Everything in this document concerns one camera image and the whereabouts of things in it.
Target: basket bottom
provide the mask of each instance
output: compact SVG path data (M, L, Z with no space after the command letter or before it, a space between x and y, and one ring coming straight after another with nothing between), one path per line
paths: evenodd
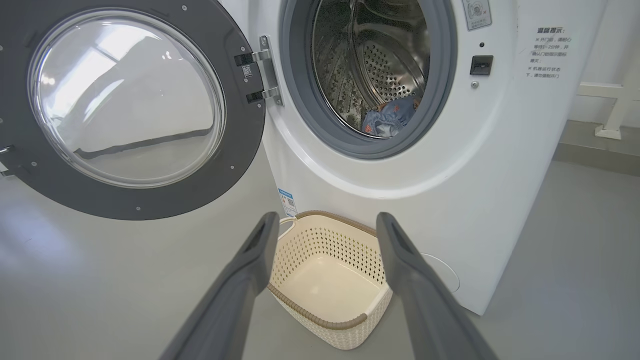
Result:
M331 256L306 260L277 288L293 302L329 322L367 311L382 286Z

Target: basket rim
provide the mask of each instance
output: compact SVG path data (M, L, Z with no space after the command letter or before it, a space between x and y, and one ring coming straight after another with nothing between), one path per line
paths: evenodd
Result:
M308 217L308 216L312 216L312 215L319 215L319 216L323 216L323 217L327 217L327 218L331 218L333 220L337 220L339 222L345 223L347 225L353 226L358 230L364 231L367 234L370 234L372 236L374 236L375 238L377 238L377 233L376 230L368 227L366 225L363 225L357 221L351 220L349 218L334 214L334 213L330 213L327 211L321 211L321 210L310 210L310 211L304 211L302 213L298 213L295 218L297 220L300 220L304 217ZM314 324L324 327L325 329L329 329L329 330L347 330L347 329L352 329L358 325L360 325L361 323L365 322L368 319L367 313L370 313L376 306L378 306L378 304L380 303L380 300L388 293L391 291L391 288L389 288L389 285L387 283L385 283L383 285L383 287L380 289L380 292L376 295L376 298L371 302L371 304L369 305L369 307L367 308L367 313L362 313L358 316L356 316L355 318L345 321L345 322L329 322L326 320L323 320L321 318L319 318L316 315L313 315L311 312L307 311L304 307L301 307L300 305L298 305L297 303L295 303L293 300L289 299L287 297L287 295L284 295L280 290L278 290L278 288L276 288L273 284L271 284L269 282L269 284L267 285L267 289L269 289L269 291L273 294L273 296L275 296L276 298L280 299L284 304L287 304L287 306L289 306L291 309L293 309L293 311L297 312L298 314L302 315L303 317L305 317L307 320L310 320L311 322L313 322Z

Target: sticker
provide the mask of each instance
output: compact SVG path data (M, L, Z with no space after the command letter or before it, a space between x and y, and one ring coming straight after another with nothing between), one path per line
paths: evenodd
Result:
M541 26L534 32L534 41L527 49L527 77L559 79L562 70L569 66L567 56L571 51L571 37L566 34L565 28L560 26Z
M251 73L251 65L245 65L242 67L242 72L244 74L245 78L250 78L253 76L253 74Z
M296 210L296 203L293 201L293 195L283 191L282 189L278 189L278 192L280 193L280 200L282 200L284 213L287 214L288 217L296 216L298 214L298 210Z
M462 5L465 7L469 31L491 25L489 0L462 0Z

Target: qr code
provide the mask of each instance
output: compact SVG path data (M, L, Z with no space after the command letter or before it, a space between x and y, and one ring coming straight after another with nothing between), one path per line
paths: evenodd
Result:
M242 72L244 74L245 78L250 78L253 76L253 74L251 73L251 66L249 65L245 65L242 67Z

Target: clothes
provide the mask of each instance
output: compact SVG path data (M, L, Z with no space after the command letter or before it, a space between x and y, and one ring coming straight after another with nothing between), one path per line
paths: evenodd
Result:
M395 136L409 123L419 100L414 96L403 97L378 106L379 111L368 111L362 121L364 133L380 136Z

